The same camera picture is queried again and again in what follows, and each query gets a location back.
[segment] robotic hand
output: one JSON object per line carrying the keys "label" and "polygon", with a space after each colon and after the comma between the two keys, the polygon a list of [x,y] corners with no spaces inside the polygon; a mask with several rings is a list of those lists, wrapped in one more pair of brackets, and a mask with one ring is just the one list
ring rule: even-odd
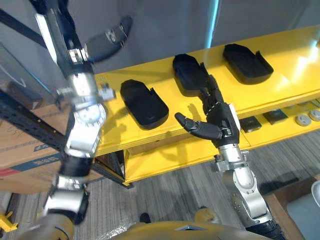
{"label": "robotic hand", "polygon": [[104,101],[112,100],[115,91],[103,85],[97,88],[91,63],[115,54],[123,45],[132,19],[92,38],[84,48],[68,12],[68,0],[30,0],[36,20],[53,61],[61,69],[69,87],[59,93],[71,103],[61,168],[56,175],[43,207],[43,217],[21,239],[69,240],[74,225],[85,218],[89,193],[88,175],[99,142],[100,128],[107,118]]}
{"label": "robotic hand", "polygon": [[257,188],[257,179],[247,163],[248,151],[239,148],[240,123],[232,104],[224,102],[218,84],[209,75],[204,64],[200,70],[206,76],[206,88],[200,98],[206,121],[193,121],[181,113],[175,118],[190,134],[211,140],[218,149],[214,156],[216,172],[223,172],[222,180],[228,189],[232,206],[245,228],[265,237],[284,240],[280,227],[275,223],[267,204]]}

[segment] yellow shelf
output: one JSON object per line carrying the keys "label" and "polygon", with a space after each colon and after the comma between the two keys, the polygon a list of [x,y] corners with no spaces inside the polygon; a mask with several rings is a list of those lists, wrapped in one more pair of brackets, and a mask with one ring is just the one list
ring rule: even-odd
{"label": "yellow shelf", "polygon": [[248,133],[241,131],[249,142],[250,148],[257,148],[320,128],[320,121],[312,120],[311,124],[308,126],[300,126],[295,121],[297,115],[304,114],[308,116],[310,110],[320,110],[310,102],[303,106],[295,105],[292,107],[282,108],[281,110],[288,116],[284,121],[271,125],[261,114],[255,116],[262,125],[259,130]]}
{"label": "yellow shelf", "polygon": [[[282,109],[288,118],[271,125],[262,115],[256,116],[262,127],[259,130],[240,134],[240,148],[253,149],[316,129],[320,129],[320,121],[312,121],[308,126],[300,126],[295,122],[299,114],[308,115],[310,110],[317,108],[312,103],[304,106],[295,105]],[[213,159],[218,150],[209,140],[196,137],[165,145],[154,150],[124,156],[125,182],[131,183],[147,177],[163,174],[179,168],[203,163]]]}
{"label": "yellow shelf", "polygon": [[[234,78],[223,59],[224,46],[190,55],[205,63],[208,72],[216,78],[224,100],[234,104],[239,118],[246,118],[320,97],[319,38],[320,25],[239,41],[238,44],[253,52],[259,50],[274,68],[268,80],[255,85],[244,85]],[[98,156],[183,134],[185,131],[174,118],[176,112],[196,120],[205,119],[201,101],[197,97],[185,97],[179,91],[174,79],[173,59],[169,57],[96,76],[98,85],[108,82],[117,95],[116,100],[106,105],[108,119],[102,129]],[[164,124],[146,131],[128,115],[120,87],[129,79],[154,88],[167,104],[169,116]]]}
{"label": "yellow shelf", "polygon": [[[240,135],[239,146],[242,149],[247,149],[250,146],[242,134]],[[213,159],[216,154],[218,154],[218,150],[210,140],[203,140],[194,136],[175,144],[165,145],[136,155],[130,155],[126,151],[124,154],[125,182],[131,183],[203,163]]]}

